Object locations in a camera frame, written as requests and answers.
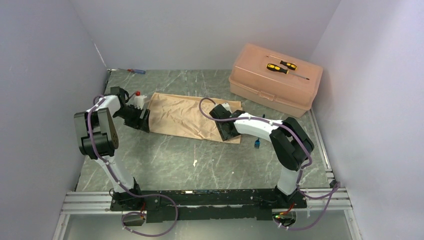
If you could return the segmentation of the peach satin napkin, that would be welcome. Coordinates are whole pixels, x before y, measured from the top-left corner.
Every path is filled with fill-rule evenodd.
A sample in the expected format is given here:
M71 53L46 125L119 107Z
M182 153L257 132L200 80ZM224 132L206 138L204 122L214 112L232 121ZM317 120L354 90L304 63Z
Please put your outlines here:
M213 120L199 110L201 97L154 93L148 109L149 130L153 133L222 142Z

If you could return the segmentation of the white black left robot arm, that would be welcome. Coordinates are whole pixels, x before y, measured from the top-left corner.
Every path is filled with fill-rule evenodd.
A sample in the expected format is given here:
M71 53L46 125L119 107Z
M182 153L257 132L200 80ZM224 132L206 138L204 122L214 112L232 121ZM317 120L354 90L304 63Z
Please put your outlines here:
M116 194L126 193L123 202L131 210L143 205L144 196L123 162L116 159L119 136L113 119L121 118L125 126L149 133L149 101L138 91L129 94L119 86L112 87L109 94L97 96L91 108L73 117L80 152L101 166Z

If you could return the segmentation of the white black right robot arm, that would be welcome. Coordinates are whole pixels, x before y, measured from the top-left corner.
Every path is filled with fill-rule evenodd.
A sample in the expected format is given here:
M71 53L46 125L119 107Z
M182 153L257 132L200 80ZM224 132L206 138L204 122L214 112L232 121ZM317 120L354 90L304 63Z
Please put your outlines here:
M239 135L251 135L269 141L281 164L281 173L276 185L276 203L287 208L295 201L295 192L300 181L304 161L310 159L315 146L293 117L272 120L251 115L243 110L230 111L226 104L217 104L207 117L215 121L223 141Z

